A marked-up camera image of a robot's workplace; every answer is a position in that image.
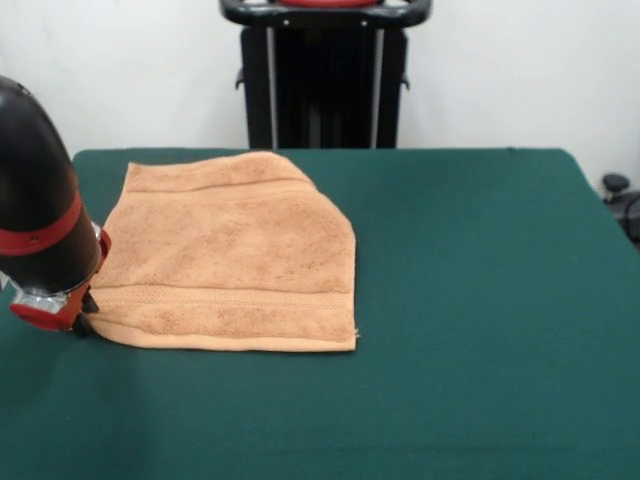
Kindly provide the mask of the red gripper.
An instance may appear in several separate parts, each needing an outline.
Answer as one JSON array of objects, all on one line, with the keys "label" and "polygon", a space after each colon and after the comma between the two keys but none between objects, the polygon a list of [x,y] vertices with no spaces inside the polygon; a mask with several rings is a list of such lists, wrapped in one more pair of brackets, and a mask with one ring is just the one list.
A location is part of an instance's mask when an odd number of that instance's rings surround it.
[{"label": "red gripper", "polygon": [[15,294],[9,303],[9,310],[24,322],[46,331],[73,332],[78,338],[86,338],[93,333],[88,315],[97,313],[99,307],[91,295],[91,281],[100,271],[111,249],[111,238],[103,228],[95,228],[94,233],[100,248],[100,257],[93,272],[72,290],[47,293],[38,290],[24,290],[8,279]]}]

